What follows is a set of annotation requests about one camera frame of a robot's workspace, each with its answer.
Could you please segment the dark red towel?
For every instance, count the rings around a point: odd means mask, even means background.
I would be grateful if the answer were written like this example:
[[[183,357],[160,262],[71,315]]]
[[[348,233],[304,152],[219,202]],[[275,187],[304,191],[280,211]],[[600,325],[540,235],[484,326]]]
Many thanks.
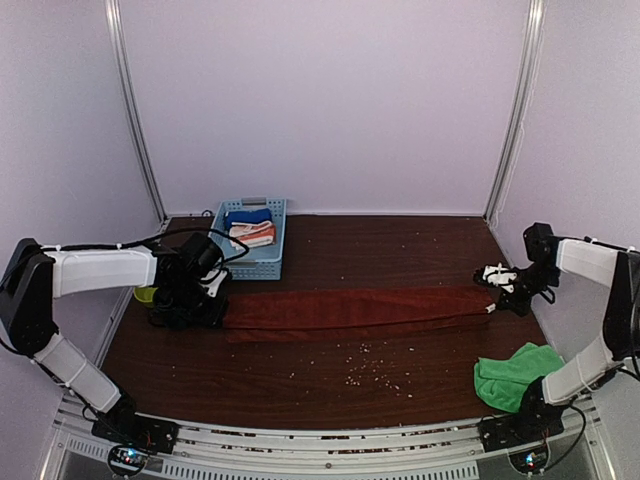
[[[236,294],[223,331],[236,343],[368,340],[483,325],[492,307],[474,286]]]

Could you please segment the green microfiber towel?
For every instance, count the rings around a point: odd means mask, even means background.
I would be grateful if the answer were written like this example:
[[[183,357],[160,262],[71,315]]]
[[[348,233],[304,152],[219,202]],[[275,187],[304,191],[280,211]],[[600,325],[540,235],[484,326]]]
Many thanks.
[[[517,413],[529,385],[564,364],[551,346],[527,342],[506,360],[480,357],[473,369],[475,392],[489,407]]]

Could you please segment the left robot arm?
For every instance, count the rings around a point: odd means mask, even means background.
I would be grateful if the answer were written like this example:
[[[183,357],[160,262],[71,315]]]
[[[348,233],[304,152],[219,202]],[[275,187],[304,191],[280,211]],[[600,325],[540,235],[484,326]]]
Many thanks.
[[[187,230],[178,246],[162,235],[127,243],[45,245],[22,238],[1,276],[1,323],[12,354],[30,360],[77,395],[94,415],[97,435],[133,444],[150,430],[135,400],[73,341],[64,314],[80,316],[79,300],[152,289],[163,326],[219,328],[232,274],[210,231]]]

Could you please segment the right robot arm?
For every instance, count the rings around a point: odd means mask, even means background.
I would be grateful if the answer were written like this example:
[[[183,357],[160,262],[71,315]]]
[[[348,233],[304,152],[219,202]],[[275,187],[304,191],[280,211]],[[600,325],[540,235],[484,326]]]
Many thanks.
[[[602,242],[639,246],[639,227],[612,218],[596,218],[587,222],[550,222],[554,232],[567,236],[589,236]],[[565,359],[578,353],[601,330],[608,291],[603,286],[574,275],[563,275],[557,290],[557,300],[548,305],[541,299],[533,301],[536,335],[543,334],[547,342]],[[621,374],[594,394],[597,410],[614,439],[629,434],[639,435],[639,383]]]

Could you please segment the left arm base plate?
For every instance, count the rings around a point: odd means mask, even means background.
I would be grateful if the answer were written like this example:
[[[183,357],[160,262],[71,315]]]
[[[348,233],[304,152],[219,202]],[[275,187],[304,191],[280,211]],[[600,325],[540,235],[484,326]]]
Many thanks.
[[[105,421],[96,420],[91,433],[95,437],[132,445],[154,454],[171,454],[178,437],[179,425],[172,421],[136,415],[129,426],[109,427]]]

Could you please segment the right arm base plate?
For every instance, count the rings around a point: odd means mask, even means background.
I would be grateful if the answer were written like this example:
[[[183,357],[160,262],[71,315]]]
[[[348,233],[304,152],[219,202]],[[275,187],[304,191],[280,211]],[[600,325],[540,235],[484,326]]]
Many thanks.
[[[543,441],[564,432],[561,419],[525,418],[516,414],[483,419],[477,428],[485,452]]]

